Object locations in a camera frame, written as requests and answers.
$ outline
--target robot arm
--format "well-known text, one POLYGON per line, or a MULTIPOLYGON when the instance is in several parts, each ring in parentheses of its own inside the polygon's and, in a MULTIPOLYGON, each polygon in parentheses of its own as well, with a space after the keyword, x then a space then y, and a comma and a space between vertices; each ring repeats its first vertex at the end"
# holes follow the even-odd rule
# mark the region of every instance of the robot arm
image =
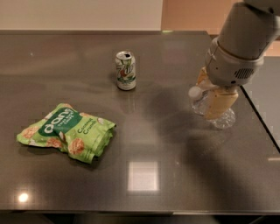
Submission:
POLYGON ((248 83, 263 64, 263 54, 280 35, 279 0, 235 3, 206 54, 191 99, 210 91, 207 120, 219 118, 238 97, 238 86, 248 83))

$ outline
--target aluminum can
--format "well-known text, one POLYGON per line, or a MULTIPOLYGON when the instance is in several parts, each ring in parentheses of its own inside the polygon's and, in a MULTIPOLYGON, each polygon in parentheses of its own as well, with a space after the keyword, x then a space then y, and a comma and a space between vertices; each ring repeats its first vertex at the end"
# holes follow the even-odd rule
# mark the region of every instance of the aluminum can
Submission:
POLYGON ((116 85, 122 90, 136 86, 136 61, 132 52, 121 51, 115 56, 116 85))

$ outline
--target white wall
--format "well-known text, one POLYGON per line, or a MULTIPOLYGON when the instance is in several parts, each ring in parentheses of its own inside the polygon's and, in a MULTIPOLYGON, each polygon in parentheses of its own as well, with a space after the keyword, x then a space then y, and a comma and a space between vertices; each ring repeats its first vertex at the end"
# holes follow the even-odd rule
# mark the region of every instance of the white wall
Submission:
POLYGON ((0 30, 160 30, 163 0, 0 0, 0 30))

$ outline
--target chip bag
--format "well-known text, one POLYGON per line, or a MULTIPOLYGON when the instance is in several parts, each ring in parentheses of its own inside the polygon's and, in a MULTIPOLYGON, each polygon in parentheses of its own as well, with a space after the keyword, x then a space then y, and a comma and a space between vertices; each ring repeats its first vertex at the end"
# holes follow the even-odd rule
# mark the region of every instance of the chip bag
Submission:
POLYGON ((30 125, 17 135, 22 144, 54 147, 70 158, 91 164, 99 157, 113 136, 113 122, 79 113, 69 104, 61 103, 43 120, 30 125))

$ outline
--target can top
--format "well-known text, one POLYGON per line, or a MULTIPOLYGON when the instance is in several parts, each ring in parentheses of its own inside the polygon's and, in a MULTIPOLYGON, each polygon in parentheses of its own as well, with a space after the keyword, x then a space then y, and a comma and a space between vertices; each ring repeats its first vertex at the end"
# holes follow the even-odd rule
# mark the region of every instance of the can top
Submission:
POLYGON ((122 52, 119 52, 116 57, 119 59, 119 60, 130 60, 132 58, 132 52, 129 52, 129 51, 122 51, 122 52))

